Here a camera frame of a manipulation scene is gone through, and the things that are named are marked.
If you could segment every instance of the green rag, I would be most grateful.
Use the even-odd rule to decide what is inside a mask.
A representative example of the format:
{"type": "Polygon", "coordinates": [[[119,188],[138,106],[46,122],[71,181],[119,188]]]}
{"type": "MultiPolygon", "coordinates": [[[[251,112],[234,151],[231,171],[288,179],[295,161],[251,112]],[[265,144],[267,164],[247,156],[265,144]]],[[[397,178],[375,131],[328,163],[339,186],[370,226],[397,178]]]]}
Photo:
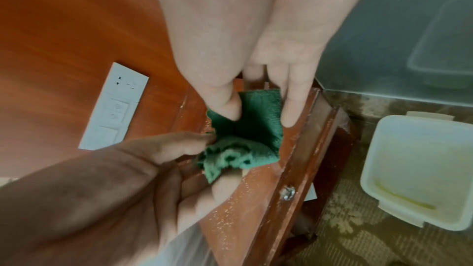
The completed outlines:
{"type": "Polygon", "coordinates": [[[234,122],[208,110],[217,142],[202,152],[197,165],[209,183],[226,168],[253,168],[279,161],[282,143],[279,90],[239,93],[241,118],[234,122]]]}

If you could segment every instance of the floor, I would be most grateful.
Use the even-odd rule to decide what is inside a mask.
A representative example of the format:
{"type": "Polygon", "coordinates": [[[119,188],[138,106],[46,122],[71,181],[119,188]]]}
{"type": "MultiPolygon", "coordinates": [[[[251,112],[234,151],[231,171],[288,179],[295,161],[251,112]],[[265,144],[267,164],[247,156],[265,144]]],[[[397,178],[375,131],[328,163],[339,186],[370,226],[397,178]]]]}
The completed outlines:
{"type": "Polygon", "coordinates": [[[457,120],[470,123],[471,109],[360,95],[327,97],[354,115],[363,137],[355,145],[325,207],[317,228],[318,240],[288,265],[388,266],[394,261],[411,266],[473,265],[473,228],[451,232],[429,224],[424,228],[412,226],[377,208],[378,202],[368,196],[359,183],[380,117],[418,110],[452,114],[457,120]]]}

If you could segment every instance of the metal screw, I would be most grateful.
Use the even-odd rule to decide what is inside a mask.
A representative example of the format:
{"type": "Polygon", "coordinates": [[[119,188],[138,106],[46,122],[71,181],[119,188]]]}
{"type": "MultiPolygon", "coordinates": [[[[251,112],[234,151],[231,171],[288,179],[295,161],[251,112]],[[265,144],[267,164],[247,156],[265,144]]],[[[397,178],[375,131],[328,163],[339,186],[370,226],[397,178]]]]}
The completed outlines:
{"type": "Polygon", "coordinates": [[[279,193],[281,194],[281,198],[283,200],[288,201],[292,200],[292,198],[296,194],[296,189],[294,188],[294,186],[284,186],[279,193]]]}

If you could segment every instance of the hand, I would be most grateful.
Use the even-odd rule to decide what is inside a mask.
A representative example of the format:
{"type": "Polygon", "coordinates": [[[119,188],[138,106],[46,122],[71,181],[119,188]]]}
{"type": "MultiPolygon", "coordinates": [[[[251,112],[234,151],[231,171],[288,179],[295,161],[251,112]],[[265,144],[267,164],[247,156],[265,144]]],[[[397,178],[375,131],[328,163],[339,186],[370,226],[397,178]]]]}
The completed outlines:
{"type": "Polygon", "coordinates": [[[293,126],[320,56],[358,0],[162,0],[177,66],[212,110],[236,120],[233,79],[247,88],[269,80],[285,99],[281,122],[293,126]]]}
{"type": "Polygon", "coordinates": [[[193,164],[212,134],[117,144],[0,189],[1,265],[135,265],[223,203],[241,171],[209,186],[193,164]]]}

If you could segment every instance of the white plastic bin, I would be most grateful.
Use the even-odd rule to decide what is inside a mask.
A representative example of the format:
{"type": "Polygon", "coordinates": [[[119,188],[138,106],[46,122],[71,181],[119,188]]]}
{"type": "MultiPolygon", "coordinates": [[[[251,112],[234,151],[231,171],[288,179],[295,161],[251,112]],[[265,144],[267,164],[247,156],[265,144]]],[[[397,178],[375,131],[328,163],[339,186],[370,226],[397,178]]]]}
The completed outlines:
{"type": "Polygon", "coordinates": [[[379,121],[361,186],[399,219],[461,231],[473,217],[473,125],[448,117],[408,113],[379,121]]]}

